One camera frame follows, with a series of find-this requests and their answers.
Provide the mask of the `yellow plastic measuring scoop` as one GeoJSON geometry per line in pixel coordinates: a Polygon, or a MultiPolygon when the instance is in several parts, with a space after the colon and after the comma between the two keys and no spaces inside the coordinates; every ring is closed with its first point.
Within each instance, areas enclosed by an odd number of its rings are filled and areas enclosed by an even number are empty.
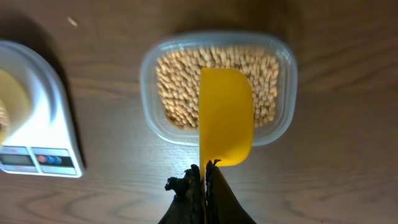
{"type": "Polygon", "coordinates": [[[235,166],[251,152],[254,106],[251,86],[239,71],[203,68],[199,94],[199,148],[201,178],[208,161],[235,166]]]}

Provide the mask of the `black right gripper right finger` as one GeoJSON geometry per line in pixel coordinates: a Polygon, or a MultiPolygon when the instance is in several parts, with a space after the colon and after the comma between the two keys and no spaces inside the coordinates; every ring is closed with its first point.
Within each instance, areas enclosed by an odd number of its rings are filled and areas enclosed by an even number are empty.
{"type": "Polygon", "coordinates": [[[206,207],[208,223],[211,224],[256,224],[238,202],[228,182],[216,165],[219,159],[206,165],[206,207]]]}

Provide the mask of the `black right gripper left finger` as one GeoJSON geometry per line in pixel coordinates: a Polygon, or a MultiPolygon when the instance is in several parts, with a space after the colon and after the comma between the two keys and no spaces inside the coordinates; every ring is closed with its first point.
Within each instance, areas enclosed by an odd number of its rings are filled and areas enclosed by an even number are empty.
{"type": "Polygon", "coordinates": [[[200,179],[200,169],[192,164],[184,174],[182,178],[167,179],[165,190],[173,190],[175,195],[159,224],[204,224],[203,181],[200,179]]]}

